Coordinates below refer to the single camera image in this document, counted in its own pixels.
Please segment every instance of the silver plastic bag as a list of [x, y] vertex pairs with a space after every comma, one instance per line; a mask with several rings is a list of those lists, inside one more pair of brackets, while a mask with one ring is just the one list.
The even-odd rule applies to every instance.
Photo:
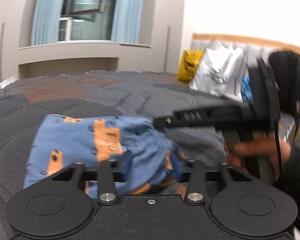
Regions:
[[232, 45], [226, 48], [212, 40], [204, 50], [189, 88], [242, 101], [240, 89], [247, 63], [244, 49], [234, 49]]

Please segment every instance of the round black disc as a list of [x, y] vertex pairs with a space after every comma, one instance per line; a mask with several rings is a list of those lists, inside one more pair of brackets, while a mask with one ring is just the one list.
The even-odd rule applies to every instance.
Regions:
[[219, 192], [210, 212], [225, 228], [244, 236], [275, 236], [289, 230], [298, 208], [287, 194], [259, 182], [235, 182]]
[[13, 195], [6, 205], [10, 226], [31, 237], [54, 237], [75, 230], [91, 216], [88, 195], [66, 181], [36, 183]]

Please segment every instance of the blue fabric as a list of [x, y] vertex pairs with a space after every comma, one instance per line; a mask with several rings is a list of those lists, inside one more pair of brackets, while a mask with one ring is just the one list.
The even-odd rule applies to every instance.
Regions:
[[243, 101], [252, 100], [252, 91], [250, 87], [250, 78], [244, 77], [241, 84], [241, 96]]
[[143, 0], [116, 0], [111, 40], [139, 43]]
[[[128, 116], [95, 117], [80, 119], [79, 123], [65, 122], [61, 115], [47, 115], [42, 122], [27, 163], [27, 174], [24, 187], [36, 183], [47, 176], [51, 152], [62, 152], [63, 167], [76, 162], [86, 166], [98, 164], [92, 129], [95, 120], [105, 120], [106, 128], [117, 127], [120, 130], [123, 154], [111, 155], [110, 158], [123, 158], [126, 161], [125, 179], [127, 182], [116, 183], [120, 195], [131, 193], [145, 184], [157, 185], [172, 171], [167, 167], [167, 151], [171, 161], [179, 158], [177, 144], [158, 132], [152, 122], [146, 118]], [[172, 163], [177, 173], [178, 166]], [[88, 194], [97, 197], [97, 183], [90, 182]]]
[[32, 24], [32, 46], [58, 41], [62, 6], [63, 0], [37, 0]]

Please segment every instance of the black backpack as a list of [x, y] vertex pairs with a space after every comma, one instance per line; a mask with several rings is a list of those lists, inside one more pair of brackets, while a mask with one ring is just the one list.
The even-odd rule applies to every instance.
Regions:
[[300, 55], [277, 51], [269, 56], [269, 63], [278, 85], [280, 110], [293, 115], [297, 133], [300, 125]]

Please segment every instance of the yellow plastic bag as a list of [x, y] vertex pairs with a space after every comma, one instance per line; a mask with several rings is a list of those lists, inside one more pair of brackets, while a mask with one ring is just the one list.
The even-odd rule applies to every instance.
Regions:
[[190, 82], [203, 56], [203, 50], [184, 50], [177, 79]]

